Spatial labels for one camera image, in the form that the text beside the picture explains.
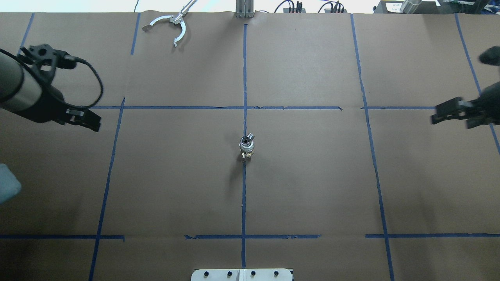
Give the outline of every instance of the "metal valve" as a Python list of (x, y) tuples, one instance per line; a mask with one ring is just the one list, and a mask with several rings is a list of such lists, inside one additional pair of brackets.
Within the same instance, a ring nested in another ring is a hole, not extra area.
[(239, 149), (241, 150), (241, 161), (245, 162), (247, 158), (252, 157), (254, 154), (254, 138), (252, 133), (244, 135), (239, 141)]

